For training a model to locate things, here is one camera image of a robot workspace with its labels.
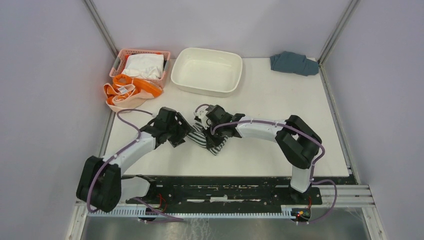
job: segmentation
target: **basket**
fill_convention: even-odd
[[[152,50],[142,50],[142,49],[121,49],[119,51],[118,56],[113,63],[112,69],[110,70],[109,77],[112,79],[122,73],[125,68],[125,64],[127,63],[125,56],[133,55],[133,54],[162,54],[164,61],[163,73],[160,79],[149,79],[145,78],[145,80],[151,81],[156,85],[159,85],[161,88],[165,87],[165,81],[167,79],[168,67],[170,65],[170,57],[171,53],[169,51],[152,51]]]

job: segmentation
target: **clothing label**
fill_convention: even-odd
[[[118,88],[118,91],[119,91],[121,94],[126,94],[126,93],[128,93],[128,90],[127,90],[124,86],[121,86],[120,88]]]

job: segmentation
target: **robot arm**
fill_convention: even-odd
[[[135,140],[134,144],[127,145],[116,154],[105,155],[101,158],[91,156],[85,161],[76,191],[76,196],[80,200],[87,201],[94,176],[106,161],[114,158],[96,179],[90,201],[94,207],[104,212],[110,212],[120,201],[124,181],[132,181],[131,179],[121,181],[125,171],[142,156],[155,150],[166,141],[169,141],[174,148],[184,143],[184,138],[192,131],[192,127],[179,112],[162,107],[157,116],[143,126],[140,131],[141,136]]]
[[[277,125],[288,125],[322,143],[321,138],[300,117],[291,115],[287,120],[281,121],[253,119],[240,113],[231,115],[219,105],[210,105],[196,112],[195,119],[205,128],[203,133],[206,136],[207,148],[219,146],[225,137],[258,138],[277,143],[292,164],[292,190],[298,194],[305,194],[309,190],[312,160],[318,154],[319,147],[306,137],[296,136],[296,132]],[[225,125],[231,122],[243,123]],[[269,122],[274,122],[275,125],[267,124]],[[218,125],[222,126],[212,134],[212,130]]]

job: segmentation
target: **dark blue cloth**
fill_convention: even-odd
[[[283,51],[269,59],[271,60],[271,70],[277,72],[309,76],[315,75],[319,71],[318,62],[294,52]]]

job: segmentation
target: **white table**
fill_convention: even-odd
[[[161,107],[180,112],[195,122],[193,111],[200,104],[220,105],[231,114],[285,120],[300,116],[322,139],[325,156],[318,161],[315,176],[348,176],[346,162],[327,102],[320,75],[300,76],[270,70],[268,58],[244,58],[240,83],[234,94],[226,98],[185,92],[169,79],[164,93],[146,101],[139,109],[157,113]],[[139,128],[151,118],[140,112],[122,114]],[[115,117],[106,153],[114,153],[133,140],[135,130]],[[173,148],[168,142],[146,154],[125,174],[170,176],[279,176],[292,175],[292,165],[280,147],[273,142],[254,138],[231,138],[222,151],[209,151],[186,138]]]

